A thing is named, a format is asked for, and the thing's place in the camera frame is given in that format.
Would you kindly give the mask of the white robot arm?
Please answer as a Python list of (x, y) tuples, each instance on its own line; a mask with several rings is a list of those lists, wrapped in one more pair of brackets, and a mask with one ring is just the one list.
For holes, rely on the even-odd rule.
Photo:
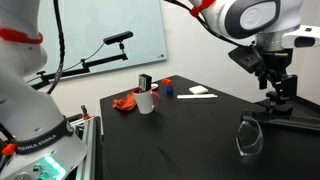
[[(293, 49), (297, 40), (319, 38), (319, 28), (301, 23), (303, 0), (189, 0), (190, 14), (204, 17), (214, 35), (225, 39), (260, 40), (277, 34), (279, 42), (260, 43), (265, 52)], [(0, 0), (1, 124), (13, 137), (14, 149), (1, 180), (30, 178), (63, 180), (87, 154), (87, 145), (74, 133), (47, 93), (28, 85), (24, 77), (47, 60), (38, 31), (40, 0)]]

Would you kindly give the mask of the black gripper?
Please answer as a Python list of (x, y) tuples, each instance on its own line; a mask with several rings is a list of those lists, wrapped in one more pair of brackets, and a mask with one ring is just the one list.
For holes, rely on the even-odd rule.
[(270, 82), (274, 88), (273, 91), (266, 93), (271, 109), (289, 110), (286, 102), (297, 94), (298, 77), (288, 75), (286, 71), (292, 62), (292, 53), (292, 49), (279, 52), (255, 49), (255, 55), (258, 58), (255, 75), (259, 80), (259, 89), (266, 89), (267, 82)]

